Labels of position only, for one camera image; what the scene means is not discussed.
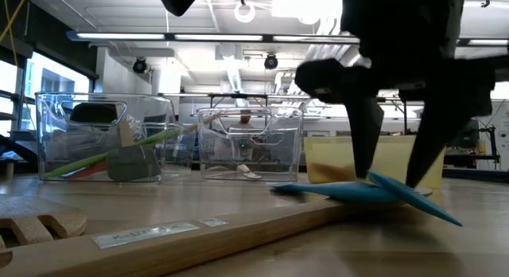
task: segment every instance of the wooden board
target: wooden board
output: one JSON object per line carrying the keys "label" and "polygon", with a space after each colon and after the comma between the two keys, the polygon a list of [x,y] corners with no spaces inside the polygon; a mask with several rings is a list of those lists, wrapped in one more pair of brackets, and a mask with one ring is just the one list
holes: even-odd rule
{"label": "wooden board", "polygon": [[[38,197],[2,197],[0,199],[0,228],[12,229],[21,245],[52,241],[45,226],[60,238],[81,235],[87,216],[77,208],[61,205]],[[0,236],[0,248],[4,248]]]}
{"label": "wooden board", "polygon": [[34,244],[0,252],[0,275],[160,276],[354,214],[398,206],[400,203],[346,205],[326,199]]}

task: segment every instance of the yellow box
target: yellow box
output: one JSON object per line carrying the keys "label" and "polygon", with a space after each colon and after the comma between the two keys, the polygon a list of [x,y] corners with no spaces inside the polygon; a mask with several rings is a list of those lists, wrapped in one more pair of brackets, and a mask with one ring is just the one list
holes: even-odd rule
{"label": "yellow box", "polygon": [[[380,136],[371,169],[404,182],[414,141],[414,135]],[[305,137],[304,151],[309,182],[334,182],[324,174],[323,170],[317,169],[317,164],[339,167],[338,170],[344,172],[341,174],[343,181],[351,181],[355,178],[352,137]],[[429,168],[419,186],[440,188],[444,152],[443,150]]]}

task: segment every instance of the wooden handle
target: wooden handle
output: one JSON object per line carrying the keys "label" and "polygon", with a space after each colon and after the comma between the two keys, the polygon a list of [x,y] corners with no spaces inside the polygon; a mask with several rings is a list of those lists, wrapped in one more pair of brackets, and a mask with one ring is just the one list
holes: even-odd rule
{"label": "wooden handle", "polygon": [[185,220],[113,234],[21,246],[0,252],[0,275],[159,276],[354,213],[385,210],[398,205],[345,205],[328,199],[257,213],[235,213],[207,220]]}

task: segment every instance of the wooden table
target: wooden table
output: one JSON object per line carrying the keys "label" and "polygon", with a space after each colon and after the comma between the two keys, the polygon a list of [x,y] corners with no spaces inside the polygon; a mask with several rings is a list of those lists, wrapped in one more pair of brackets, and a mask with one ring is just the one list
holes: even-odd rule
{"label": "wooden table", "polygon": [[[41,183],[17,177],[0,182],[0,194],[38,196],[82,208],[89,216],[87,234],[303,202],[273,195],[264,182],[199,180],[197,173],[189,181],[163,185]],[[174,276],[508,276],[509,186],[444,179],[441,193],[432,198],[464,227],[404,206]]]}

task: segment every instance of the ceiling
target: ceiling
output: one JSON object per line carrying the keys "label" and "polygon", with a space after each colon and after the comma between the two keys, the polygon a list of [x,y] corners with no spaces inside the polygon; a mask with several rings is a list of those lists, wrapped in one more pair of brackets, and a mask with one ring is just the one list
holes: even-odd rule
{"label": "ceiling", "polygon": [[[32,0],[38,6],[79,31],[174,32],[174,33],[284,33],[312,34],[318,24],[305,25],[296,18],[272,17],[272,0],[247,0],[255,4],[253,21],[242,23],[233,9],[239,0],[196,0],[180,18],[168,14],[159,0]],[[463,37],[509,37],[509,0],[492,0],[487,8],[482,1],[466,2],[461,24]],[[227,74],[215,62],[213,43],[129,42],[116,47],[129,49],[174,49],[189,70],[188,84],[218,84]],[[277,53],[280,67],[296,66],[307,53],[308,45],[243,45],[246,50]],[[503,49],[458,49],[463,57],[505,53]],[[240,75],[244,80],[272,80],[275,72],[266,71],[263,59],[251,60]]]}

